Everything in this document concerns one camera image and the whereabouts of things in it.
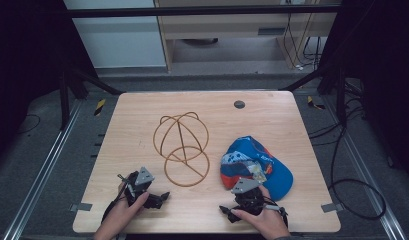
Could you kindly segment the dark curtain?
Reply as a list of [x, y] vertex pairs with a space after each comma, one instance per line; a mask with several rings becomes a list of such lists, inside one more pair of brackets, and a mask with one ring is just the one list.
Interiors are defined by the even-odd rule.
[[93, 64], [71, 19], [42, 16], [64, 10], [64, 0], [0, 0], [0, 157], [36, 98], [59, 88], [50, 34], [76, 68], [95, 77]]
[[409, 176], [409, 0], [342, 0], [322, 54], [345, 45], [345, 75], [363, 83], [363, 105], [393, 163]]

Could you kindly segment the white cabinet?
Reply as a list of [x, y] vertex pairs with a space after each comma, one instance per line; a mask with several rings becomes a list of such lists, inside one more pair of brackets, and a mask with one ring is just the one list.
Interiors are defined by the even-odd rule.
[[[68, 10], [153, 8], [153, 0], [63, 0]], [[157, 18], [74, 18], [96, 69], [165, 67]]]

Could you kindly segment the black horizontal frame bar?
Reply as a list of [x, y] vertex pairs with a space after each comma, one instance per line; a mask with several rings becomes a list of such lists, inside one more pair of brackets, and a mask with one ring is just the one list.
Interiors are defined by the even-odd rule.
[[289, 14], [289, 13], [334, 13], [341, 4], [322, 5], [250, 5], [250, 6], [194, 6], [159, 8], [120, 9], [75, 9], [65, 10], [63, 15], [71, 18], [103, 17], [149, 17], [149, 16], [201, 16], [201, 15], [247, 15], [247, 14]]

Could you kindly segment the brown wire hat stand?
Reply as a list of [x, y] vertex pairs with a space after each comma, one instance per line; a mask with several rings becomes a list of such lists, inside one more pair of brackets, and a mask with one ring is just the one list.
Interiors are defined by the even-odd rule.
[[211, 163], [206, 148], [209, 140], [208, 127], [196, 112], [160, 118], [152, 143], [164, 160], [164, 174], [171, 183], [192, 187], [208, 176]]

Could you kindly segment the blue and red cap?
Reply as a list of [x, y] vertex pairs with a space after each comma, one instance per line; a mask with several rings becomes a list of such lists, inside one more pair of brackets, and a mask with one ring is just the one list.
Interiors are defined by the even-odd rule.
[[292, 188], [293, 174], [252, 136], [237, 138], [220, 160], [220, 177], [227, 189], [240, 178], [260, 181], [272, 200], [279, 201]]

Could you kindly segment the grey metal table bracket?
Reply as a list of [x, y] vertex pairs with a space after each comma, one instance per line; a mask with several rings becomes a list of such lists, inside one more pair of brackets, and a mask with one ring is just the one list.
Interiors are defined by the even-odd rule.
[[335, 204], [335, 203], [329, 203], [329, 204], [324, 204], [321, 206], [322, 210], [324, 213], [328, 212], [339, 212], [344, 210], [344, 206], [341, 203]]
[[69, 210], [71, 212], [90, 211], [92, 206], [93, 206], [93, 204], [90, 204], [90, 203], [71, 204], [70, 207], [69, 207]]

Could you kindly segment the aluminium floor rail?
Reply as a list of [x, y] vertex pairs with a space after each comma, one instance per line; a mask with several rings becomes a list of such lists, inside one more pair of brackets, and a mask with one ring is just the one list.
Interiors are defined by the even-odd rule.
[[409, 240], [409, 177], [388, 165], [387, 154], [360, 102], [348, 100], [339, 150], [332, 161], [333, 192], [346, 213], [381, 226], [380, 237]]
[[51, 176], [54, 166], [57, 163], [59, 156], [70, 136], [70, 133], [78, 119], [79, 112], [83, 102], [81, 100], [75, 100], [73, 108], [70, 110], [69, 120], [66, 126], [58, 132], [58, 135], [49, 150], [44, 163], [42, 164], [39, 173], [37, 174], [34, 182], [32, 183], [24, 201], [20, 208], [16, 212], [15, 217], [11, 221], [10, 225], [6, 229], [2, 240], [19, 240], [21, 237], [32, 213], [35, 209], [39, 198], [43, 192], [45, 185], [49, 177]]

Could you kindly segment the yellow and black tape strip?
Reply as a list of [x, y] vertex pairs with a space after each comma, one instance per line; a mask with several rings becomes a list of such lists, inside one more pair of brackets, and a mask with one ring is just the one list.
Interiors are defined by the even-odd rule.
[[319, 109], [319, 110], [324, 110], [325, 109], [325, 104], [323, 102], [323, 99], [320, 96], [308, 96], [307, 97], [307, 104], [310, 107]]
[[106, 99], [100, 99], [98, 101], [97, 106], [96, 106], [95, 111], [94, 111], [94, 116], [99, 116], [100, 115], [100, 113], [101, 113], [101, 111], [102, 111], [102, 109], [103, 109], [103, 107], [105, 105], [105, 102], [106, 102]]

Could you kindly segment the black metal frame stand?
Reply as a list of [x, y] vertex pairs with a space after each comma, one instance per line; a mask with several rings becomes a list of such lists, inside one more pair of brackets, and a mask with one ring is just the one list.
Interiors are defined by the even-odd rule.
[[70, 106], [68, 91], [71, 90], [76, 99], [85, 99], [89, 92], [83, 82], [93, 84], [112, 95], [121, 95], [122, 91], [107, 85], [98, 77], [91, 76], [77, 68], [64, 67], [59, 76], [59, 93], [61, 109], [61, 130], [64, 130], [70, 120]]
[[311, 80], [322, 77], [322, 81], [317, 87], [317, 91], [324, 95], [329, 93], [333, 87], [336, 87], [336, 117], [339, 123], [343, 126], [347, 126], [347, 117], [345, 110], [345, 68], [341, 65], [325, 65], [319, 67], [317, 70], [307, 74], [298, 81], [280, 88], [280, 91], [295, 91], [300, 86], [303, 86]]

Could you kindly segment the person's right hand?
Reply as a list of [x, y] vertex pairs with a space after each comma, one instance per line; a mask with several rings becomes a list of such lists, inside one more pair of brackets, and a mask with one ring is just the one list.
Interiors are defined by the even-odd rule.
[[265, 199], [263, 210], [259, 215], [252, 215], [239, 209], [233, 209], [232, 213], [252, 225], [266, 240], [291, 235], [279, 211], [267, 208], [271, 203], [269, 191], [262, 185], [259, 188]]

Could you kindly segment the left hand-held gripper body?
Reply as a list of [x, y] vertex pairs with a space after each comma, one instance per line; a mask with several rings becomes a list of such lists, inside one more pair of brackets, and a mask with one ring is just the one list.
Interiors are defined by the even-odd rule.
[[[127, 177], [125, 180], [126, 187], [124, 189], [124, 195], [129, 206], [132, 206], [138, 198], [148, 190], [153, 180], [154, 176], [145, 167], [141, 167], [139, 171], [135, 171]], [[151, 201], [160, 201], [160, 197], [149, 194], [143, 207], [150, 209], [149, 202]]]

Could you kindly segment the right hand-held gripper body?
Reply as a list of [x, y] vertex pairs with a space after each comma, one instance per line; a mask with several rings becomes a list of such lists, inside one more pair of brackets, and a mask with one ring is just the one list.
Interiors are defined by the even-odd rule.
[[254, 179], [240, 178], [231, 192], [235, 195], [237, 209], [252, 215], [259, 215], [263, 210], [265, 199], [259, 186], [261, 183]]

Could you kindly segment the person's left hand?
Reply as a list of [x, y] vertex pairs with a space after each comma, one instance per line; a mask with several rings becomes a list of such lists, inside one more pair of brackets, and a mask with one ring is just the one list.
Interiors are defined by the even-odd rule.
[[129, 205], [124, 194], [123, 185], [120, 184], [119, 188], [121, 194], [94, 233], [93, 240], [113, 240], [139, 214], [149, 197], [149, 193], [145, 192], [137, 198], [134, 204]]

